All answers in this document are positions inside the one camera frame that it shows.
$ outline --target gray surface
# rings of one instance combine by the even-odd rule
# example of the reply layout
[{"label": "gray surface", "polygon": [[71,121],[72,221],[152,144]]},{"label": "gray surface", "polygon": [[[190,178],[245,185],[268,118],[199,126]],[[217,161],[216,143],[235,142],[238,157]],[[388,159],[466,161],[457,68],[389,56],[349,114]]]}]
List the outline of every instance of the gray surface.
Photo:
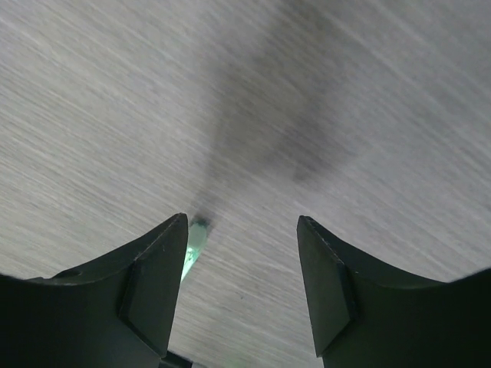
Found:
[{"label": "gray surface", "polygon": [[0,266],[213,217],[171,347],[319,366],[298,215],[439,280],[491,265],[491,2],[0,0]]}]

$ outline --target black plastic part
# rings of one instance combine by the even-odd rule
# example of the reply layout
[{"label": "black plastic part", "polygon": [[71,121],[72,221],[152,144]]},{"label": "black plastic part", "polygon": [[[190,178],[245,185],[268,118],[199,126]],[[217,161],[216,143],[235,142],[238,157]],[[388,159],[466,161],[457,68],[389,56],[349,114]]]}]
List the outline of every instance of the black plastic part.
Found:
[{"label": "black plastic part", "polygon": [[179,214],[51,279],[0,275],[0,366],[190,366],[167,354],[187,229]]},{"label": "black plastic part", "polygon": [[329,368],[491,366],[491,269],[443,283],[298,221],[315,351]]}]

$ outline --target green light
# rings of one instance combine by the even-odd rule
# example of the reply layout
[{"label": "green light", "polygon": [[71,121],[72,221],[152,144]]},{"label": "green light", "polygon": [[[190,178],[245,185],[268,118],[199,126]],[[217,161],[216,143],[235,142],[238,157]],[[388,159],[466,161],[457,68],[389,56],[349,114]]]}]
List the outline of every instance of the green light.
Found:
[{"label": "green light", "polygon": [[194,222],[189,227],[186,257],[184,258],[184,267],[183,274],[181,275],[181,282],[183,282],[191,267],[196,263],[202,250],[206,247],[207,242],[208,230],[206,228],[206,223]]}]

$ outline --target floor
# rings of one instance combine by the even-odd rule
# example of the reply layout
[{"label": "floor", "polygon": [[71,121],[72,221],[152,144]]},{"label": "floor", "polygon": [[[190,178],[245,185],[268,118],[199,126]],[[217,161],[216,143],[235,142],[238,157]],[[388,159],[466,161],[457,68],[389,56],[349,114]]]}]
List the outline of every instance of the floor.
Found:
[{"label": "floor", "polygon": [[310,215],[442,281],[491,265],[491,2],[0,0],[0,267],[213,224],[170,346],[318,367]]}]

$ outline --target textured surface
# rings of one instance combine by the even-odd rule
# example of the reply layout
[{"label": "textured surface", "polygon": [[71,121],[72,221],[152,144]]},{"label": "textured surface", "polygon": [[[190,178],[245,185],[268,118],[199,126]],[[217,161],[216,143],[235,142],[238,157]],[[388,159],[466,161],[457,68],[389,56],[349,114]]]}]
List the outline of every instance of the textured surface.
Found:
[{"label": "textured surface", "polygon": [[491,3],[0,0],[0,267],[52,276],[212,217],[171,348],[319,366],[295,225],[491,264]]}]

